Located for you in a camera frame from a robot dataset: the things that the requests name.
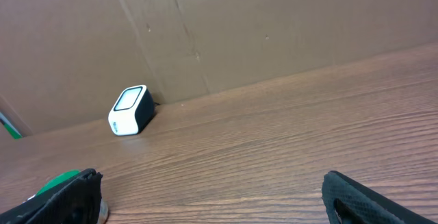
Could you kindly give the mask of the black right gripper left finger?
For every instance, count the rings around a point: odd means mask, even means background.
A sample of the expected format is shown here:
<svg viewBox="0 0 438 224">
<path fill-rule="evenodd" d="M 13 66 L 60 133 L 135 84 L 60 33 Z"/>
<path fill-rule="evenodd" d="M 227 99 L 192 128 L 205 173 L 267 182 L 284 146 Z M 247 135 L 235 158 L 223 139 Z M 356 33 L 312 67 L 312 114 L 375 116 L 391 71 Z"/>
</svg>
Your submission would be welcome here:
<svg viewBox="0 0 438 224">
<path fill-rule="evenodd" d="M 97 224 L 103 175 L 86 169 L 1 214 L 4 224 Z"/>
</svg>

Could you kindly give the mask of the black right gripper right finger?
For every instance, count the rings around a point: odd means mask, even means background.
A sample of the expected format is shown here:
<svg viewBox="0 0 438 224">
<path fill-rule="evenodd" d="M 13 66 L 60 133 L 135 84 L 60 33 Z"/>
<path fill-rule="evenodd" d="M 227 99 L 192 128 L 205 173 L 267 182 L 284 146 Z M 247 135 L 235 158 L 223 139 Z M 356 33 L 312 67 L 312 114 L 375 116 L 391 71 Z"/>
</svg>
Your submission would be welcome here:
<svg viewBox="0 0 438 224">
<path fill-rule="evenodd" d="M 338 171 L 324 176 L 322 200 L 330 224 L 435 224 Z"/>
</svg>

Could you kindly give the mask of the green lid jar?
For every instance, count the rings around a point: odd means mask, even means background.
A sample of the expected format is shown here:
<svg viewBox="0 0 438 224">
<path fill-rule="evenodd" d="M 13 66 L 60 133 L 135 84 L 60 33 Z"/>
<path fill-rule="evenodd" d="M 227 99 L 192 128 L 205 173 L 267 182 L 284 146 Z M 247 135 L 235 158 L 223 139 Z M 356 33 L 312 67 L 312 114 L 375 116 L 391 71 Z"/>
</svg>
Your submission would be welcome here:
<svg viewBox="0 0 438 224">
<path fill-rule="evenodd" d="M 49 182 L 47 182 L 36 194 L 32 195 L 30 198 L 28 198 L 27 200 L 33 199 L 35 196 L 38 196 L 44 192 L 46 192 L 47 190 L 53 188 L 54 186 L 57 186 L 58 184 L 61 184 L 62 182 L 78 175 L 80 173 L 79 170 L 71 170 L 71 171 L 67 171 L 64 172 L 60 175 L 58 175 L 57 177 L 53 178 L 52 180 L 50 180 Z M 109 211 L 109 207 L 106 201 L 104 201 L 103 199 L 101 199 L 101 203 L 100 203 L 100 209 L 99 209 L 99 218 L 97 221 L 97 224 L 106 224 L 107 219 L 109 217 L 110 211 Z"/>
</svg>

